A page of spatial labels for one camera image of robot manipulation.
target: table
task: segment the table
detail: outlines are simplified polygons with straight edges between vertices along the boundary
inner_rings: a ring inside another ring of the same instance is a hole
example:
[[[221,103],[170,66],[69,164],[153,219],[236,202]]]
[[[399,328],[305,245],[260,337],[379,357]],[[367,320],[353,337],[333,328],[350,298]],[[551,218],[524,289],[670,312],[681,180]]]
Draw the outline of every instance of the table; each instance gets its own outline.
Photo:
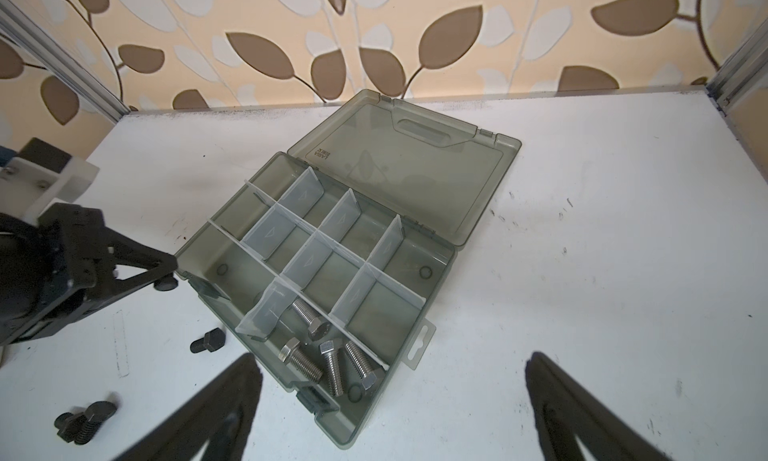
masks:
[[[435,337],[347,451],[265,377],[245,458],[541,459],[523,372],[543,351],[674,459],[764,459],[768,186],[705,94],[425,106],[523,142],[427,315]],[[176,252],[335,109],[126,116],[80,203]],[[244,352],[191,354],[216,326],[182,283],[14,346],[0,458],[118,455]],[[90,444],[55,436],[57,415],[107,397],[120,409]]]

